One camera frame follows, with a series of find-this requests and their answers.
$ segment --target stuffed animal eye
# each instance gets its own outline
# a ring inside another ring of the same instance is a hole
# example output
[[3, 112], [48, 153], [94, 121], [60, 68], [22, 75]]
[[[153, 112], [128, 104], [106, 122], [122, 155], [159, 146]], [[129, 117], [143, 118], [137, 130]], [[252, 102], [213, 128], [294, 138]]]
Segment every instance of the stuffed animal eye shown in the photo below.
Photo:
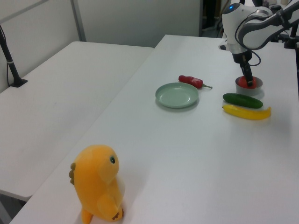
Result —
[[115, 164], [115, 158], [113, 156], [110, 157], [110, 162]]

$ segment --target stuffed animal foot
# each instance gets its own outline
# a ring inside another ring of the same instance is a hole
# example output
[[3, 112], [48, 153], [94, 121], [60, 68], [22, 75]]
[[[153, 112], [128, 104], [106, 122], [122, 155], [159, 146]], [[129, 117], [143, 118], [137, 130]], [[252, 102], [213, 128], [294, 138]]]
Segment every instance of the stuffed animal foot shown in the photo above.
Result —
[[123, 208], [120, 208], [118, 210], [118, 213], [112, 218], [112, 221], [115, 222], [120, 220], [123, 217], [123, 215], [124, 215]]
[[92, 221], [93, 214], [90, 212], [86, 211], [85, 209], [82, 208], [81, 210], [81, 219], [83, 224], [90, 224]]

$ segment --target small bowl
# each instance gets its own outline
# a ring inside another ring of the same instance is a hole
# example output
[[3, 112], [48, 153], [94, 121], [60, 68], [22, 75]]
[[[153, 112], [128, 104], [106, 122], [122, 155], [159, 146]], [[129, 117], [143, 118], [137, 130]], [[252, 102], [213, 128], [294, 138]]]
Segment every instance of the small bowl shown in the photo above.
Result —
[[241, 77], [238, 77], [235, 80], [235, 87], [237, 89], [237, 93], [243, 94], [246, 96], [254, 96], [254, 95], [258, 95], [259, 93], [261, 93], [261, 88], [263, 85], [263, 82], [261, 79], [255, 77], [256, 78], [256, 88], [255, 89], [247, 89], [247, 88], [243, 88], [237, 84], [239, 81], [239, 78], [241, 78]]

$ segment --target floor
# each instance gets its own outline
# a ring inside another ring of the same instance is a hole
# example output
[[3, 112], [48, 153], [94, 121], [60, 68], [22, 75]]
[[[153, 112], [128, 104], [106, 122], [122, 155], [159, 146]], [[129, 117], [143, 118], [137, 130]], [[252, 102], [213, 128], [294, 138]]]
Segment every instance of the floor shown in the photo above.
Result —
[[221, 30], [217, 27], [219, 20], [216, 20], [214, 29], [202, 31], [202, 37], [212, 37], [212, 38], [221, 38]]

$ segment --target black stand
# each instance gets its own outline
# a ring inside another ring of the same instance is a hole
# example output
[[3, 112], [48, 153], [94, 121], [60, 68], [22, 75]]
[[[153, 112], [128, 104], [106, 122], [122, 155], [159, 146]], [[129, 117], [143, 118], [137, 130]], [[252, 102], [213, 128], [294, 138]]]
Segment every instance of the black stand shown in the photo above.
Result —
[[285, 42], [285, 48], [287, 49], [296, 49], [296, 44], [299, 42], [299, 38], [296, 37], [298, 23], [292, 27], [290, 38], [287, 42]]
[[14, 65], [14, 61], [13, 61], [13, 59], [10, 55], [10, 52], [8, 50], [8, 47], [7, 47], [7, 44], [6, 44], [6, 39], [5, 39], [4, 34], [2, 33], [1, 30], [0, 30], [0, 45], [2, 47], [4, 56], [6, 58], [6, 61], [7, 61], [8, 65], [9, 65], [11, 73], [13, 74], [13, 77], [14, 77], [14, 83], [11, 84], [11, 86], [13, 86], [13, 87], [22, 86], [23, 84], [25, 84], [27, 82], [27, 80], [20, 78], [20, 76], [18, 74], [18, 71], [17, 71], [17, 69]]

